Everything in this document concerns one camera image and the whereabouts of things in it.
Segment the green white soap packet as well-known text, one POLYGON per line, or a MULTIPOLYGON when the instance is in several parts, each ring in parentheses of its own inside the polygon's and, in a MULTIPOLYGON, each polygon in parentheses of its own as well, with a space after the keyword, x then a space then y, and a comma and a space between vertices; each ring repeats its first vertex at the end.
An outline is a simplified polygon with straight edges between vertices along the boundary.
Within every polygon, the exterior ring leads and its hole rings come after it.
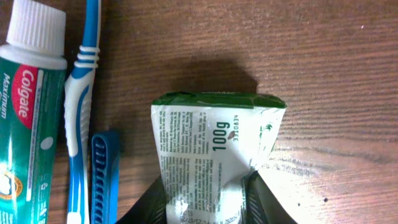
POLYGON ((246 223, 251 174, 287 105, 273 95, 174 92, 151 105, 168 223, 246 223))

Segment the green Colgate toothpaste tube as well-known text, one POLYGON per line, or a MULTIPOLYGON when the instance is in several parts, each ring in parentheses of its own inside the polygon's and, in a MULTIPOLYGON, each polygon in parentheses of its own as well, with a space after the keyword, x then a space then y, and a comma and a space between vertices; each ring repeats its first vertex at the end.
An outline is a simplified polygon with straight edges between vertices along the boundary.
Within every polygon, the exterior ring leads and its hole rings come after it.
POLYGON ((66 14, 12 6, 1 46, 1 222, 46 223, 67 71, 66 14))

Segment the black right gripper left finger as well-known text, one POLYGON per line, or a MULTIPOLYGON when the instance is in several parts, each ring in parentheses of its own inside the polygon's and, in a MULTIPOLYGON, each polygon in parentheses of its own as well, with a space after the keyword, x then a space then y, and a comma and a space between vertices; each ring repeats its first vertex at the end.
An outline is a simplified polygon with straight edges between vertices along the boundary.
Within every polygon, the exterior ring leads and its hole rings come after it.
POLYGON ((159 176, 116 224, 166 224, 167 197, 159 176))

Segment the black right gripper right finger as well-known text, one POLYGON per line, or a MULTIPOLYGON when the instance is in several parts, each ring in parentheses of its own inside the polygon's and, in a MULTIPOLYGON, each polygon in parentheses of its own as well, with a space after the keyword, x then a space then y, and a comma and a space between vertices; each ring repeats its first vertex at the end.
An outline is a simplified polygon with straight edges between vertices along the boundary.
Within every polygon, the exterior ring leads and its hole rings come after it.
POLYGON ((297 224, 286 212, 258 171, 246 182, 247 224, 297 224))

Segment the blue disposable razor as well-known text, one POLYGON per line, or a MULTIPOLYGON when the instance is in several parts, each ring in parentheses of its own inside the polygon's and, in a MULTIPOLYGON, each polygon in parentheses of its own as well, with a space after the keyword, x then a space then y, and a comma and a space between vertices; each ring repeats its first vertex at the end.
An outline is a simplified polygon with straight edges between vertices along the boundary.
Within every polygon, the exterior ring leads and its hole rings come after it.
POLYGON ((98 132, 91 139, 91 222, 117 221, 119 190, 119 134, 115 130, 98 132))

